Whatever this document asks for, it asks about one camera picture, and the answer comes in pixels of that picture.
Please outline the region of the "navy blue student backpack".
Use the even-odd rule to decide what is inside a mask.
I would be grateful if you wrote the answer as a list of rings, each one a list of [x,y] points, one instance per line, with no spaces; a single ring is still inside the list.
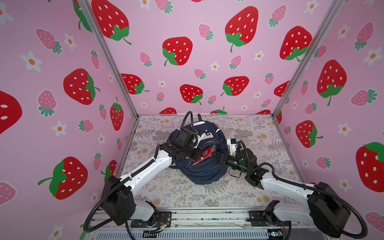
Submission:
[[[215,152],[228,151],[227,140],[222,130],[212,122],[203,121],[200,114],[198,114],[198,121],[193,126],[188,125],[184,129],[206,132],[205,139],[198,145],[202,148],[202,151],[212,145],[217,147]],[[191,158],[182,159],[172,164],[170,168],[182,171],[196,185],[207,185],[216,182],[228,169],[213,156],[194,166],[192,165],[193,162]]]

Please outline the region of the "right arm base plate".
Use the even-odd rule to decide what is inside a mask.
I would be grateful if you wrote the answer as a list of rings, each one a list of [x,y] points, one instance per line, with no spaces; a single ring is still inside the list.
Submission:
[[[265,213],[264,211],[249,211],[249,218],[253,227],[288,227],[288,222],[280,221],[272,212]]]

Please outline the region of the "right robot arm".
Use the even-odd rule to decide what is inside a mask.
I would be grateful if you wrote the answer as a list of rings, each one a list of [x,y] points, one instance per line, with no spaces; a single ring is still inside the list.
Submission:
[[[221,164],[245,173],[245,180],[251,186],[277,192],[297,201],[297,204],[291,205],[280,201],[269,203],[261,218],[269,226],[276,226],[282,222],[297,222],[315,226],[333,238],[342,235],[351,212],[336,198],[329,185],[292,182],[264,169],[263,165],[251,170],[245,159],[236,158],[229,152],[214,152],[213,157]]]

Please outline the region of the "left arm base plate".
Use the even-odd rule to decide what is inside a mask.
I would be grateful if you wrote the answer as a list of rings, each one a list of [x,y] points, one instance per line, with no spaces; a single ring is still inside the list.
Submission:
[[[148,221],[132,220],[131,228],[161,228],[169,226],[172,220],[172,212],[155,212]]]

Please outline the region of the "red box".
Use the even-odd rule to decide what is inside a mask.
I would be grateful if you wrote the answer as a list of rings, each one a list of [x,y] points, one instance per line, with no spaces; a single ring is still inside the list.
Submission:
[[[194,166],[194,165],[197,165],[197,164],[203,162],[204,160],[206,160],[206,159],[212,157],[212,153],[216,151],[216,148],[217,148],[216,145],[212,145],[212,146],[210,146],[209,148],[203,150],[202,153],[201,153],[201,155],[200,155],[200,157],[199,157],[196,161],[194,161],[194,162],[192,163],[192,165],[193,165],[193,166]]]

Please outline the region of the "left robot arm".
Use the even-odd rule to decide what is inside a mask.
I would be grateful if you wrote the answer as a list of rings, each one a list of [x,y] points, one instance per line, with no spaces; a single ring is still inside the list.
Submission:
[[[175,162],[184,158],[197,160],[204,135],[203,131],[181,129],[174,139],[158,145],[154,156],[138,168],[118,178],[110,177],[105,183],[101,208],[111,221],[118,226],[129,220],[153,225],[158,215],[156,207],[149,202],[135,202],[134,197],[147,182]]]

